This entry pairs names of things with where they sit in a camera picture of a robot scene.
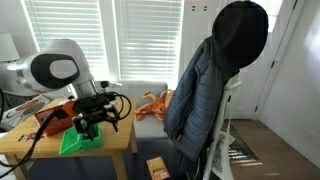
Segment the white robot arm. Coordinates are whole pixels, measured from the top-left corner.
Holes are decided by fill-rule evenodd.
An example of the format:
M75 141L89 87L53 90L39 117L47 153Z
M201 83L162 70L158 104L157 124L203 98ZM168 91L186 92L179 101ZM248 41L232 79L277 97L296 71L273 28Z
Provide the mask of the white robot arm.
M60 90L71 85L76 98L55 107L42 122L44 127L53 119L75 118L78 133L93 140L93 126L102 121L118 121L118 112L112 107L115 118L107 115L109 105L117 93L100 93L80 45L71 39L53 39L47 46L1 66L1 90L16 96L33 96Z

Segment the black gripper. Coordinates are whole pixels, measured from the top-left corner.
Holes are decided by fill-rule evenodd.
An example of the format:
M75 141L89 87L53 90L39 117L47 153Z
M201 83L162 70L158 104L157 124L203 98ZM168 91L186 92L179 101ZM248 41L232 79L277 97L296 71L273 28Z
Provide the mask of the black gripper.
M93 126L95 124L111 123L115 132L118 132L119 111L114 105L117 97L116 92L105 92L71 102L71 114L73 116L82 115L86 122L85 130L91 141L95 138Z

